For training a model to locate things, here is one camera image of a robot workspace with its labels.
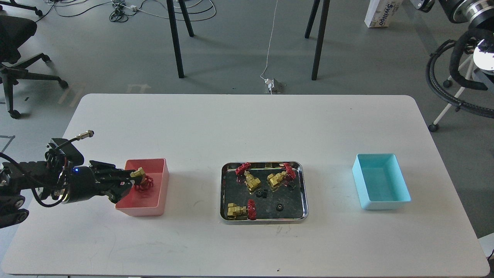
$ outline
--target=black table leg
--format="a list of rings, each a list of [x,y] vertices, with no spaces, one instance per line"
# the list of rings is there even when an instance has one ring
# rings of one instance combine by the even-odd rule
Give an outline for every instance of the black table leg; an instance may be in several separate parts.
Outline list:
[[[166,6],[168,8],[168,17],[170,18],[171,38],[173,40],[173,49],[175,50],[178,77],[184,78],[184,68],[182,65],[182,55],[180,54],[180,43],[178,42],[177,22],[175,20],[173,0],[166,0]]]
[[[187,12],[187,8],[185,7],[184,0],[178,0],[178,4],[180,5],[180,9],[182,10],[182,15],[184,17],[185,26],[187,26],[187,31],[189,32],[189,37],[193,37],[194,31],[192,31],[192,25],[190,24],[189,13]]]
[[[312,5],[312,11],[310,12],[309,23],[307,24],[307,29],[305,30],[305,38],[308,39],[310,36],[310,31],[312,30],[312,25],[314,25],[314,19],[316,18],[317,8],[319,7],[319,2],[321,0],[314,0]]]
[[[319,61],[321,60],[321,51],[323,50],[324,32],[326,30],[328,11],[329,11],[329,0],[323,0],[323,10],[321,11],[321,22],[319,24],[319,33],[317,34],[316,54],[314,56],[314,65],[312,67],[312,80],[317,80],[317,72],[319,70]]]

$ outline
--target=cable connector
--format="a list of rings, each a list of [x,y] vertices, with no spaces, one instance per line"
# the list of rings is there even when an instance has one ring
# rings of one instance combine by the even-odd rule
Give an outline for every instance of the cable connector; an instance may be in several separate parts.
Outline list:
[[[94,131],[88,130],[84,133],[77,135],[76,138],[77,138],[77,141],[79,141],[79,140],[82,140],[84,138],[93,137],[93,135],[94,135]]]

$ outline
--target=pink plastic bin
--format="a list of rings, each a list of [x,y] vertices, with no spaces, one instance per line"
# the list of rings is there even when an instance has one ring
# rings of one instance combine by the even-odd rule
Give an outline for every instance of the pink plastic bin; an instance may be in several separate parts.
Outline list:
[[[131,159],[125,163],[125,170],[137,170],[139,167],[153,178],[154,186],[145,192],[132,187],[130,193],[115,204],[115,208],[130,216],[162,215],[165,211],[169,178],[166,159]]]

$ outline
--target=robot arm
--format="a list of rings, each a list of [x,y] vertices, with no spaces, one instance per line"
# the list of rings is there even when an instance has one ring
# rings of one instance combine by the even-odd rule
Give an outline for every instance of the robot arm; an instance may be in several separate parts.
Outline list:
[[[93,131],[87,131],[71,140],[52,138],[45,154],[46,161],[17,163],[0,153],[8,161],[2,163],[0,170],[0,228],[27,218],[29,211],[21,209],[25,198],[20,193],[24,189],[31,189],[36,201],[44,207],[84,201],[97,195],[106,195],[111,202],[117,203],[133,185],[145,181],[143,171],[125,171],[109,163],[90,160],[88,166],[81,166],[84,157],[72,142],[93,134]],[[43,203],[48,197],[57,201]]]
[[[494,31],[494,0],[438,0],[452,23],[468,22],[468,28]],[[435,0],[410,0],[420,11],[428,12]]]

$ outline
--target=white table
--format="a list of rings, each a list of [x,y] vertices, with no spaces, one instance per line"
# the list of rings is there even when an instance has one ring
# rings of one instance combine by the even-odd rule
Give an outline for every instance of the white table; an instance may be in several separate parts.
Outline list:
[[[115,163],[164,157],[165,213],[133,218],[105,197],[52,209],[33,202],[2,267],[10,274],[110,276],[480,277],[489,266],[408,96],[90,94],[65,132]],[[412,202],[360,208],[357,153],[395,153]],[[227,225],[220,170],[297,161],[308,218]]]

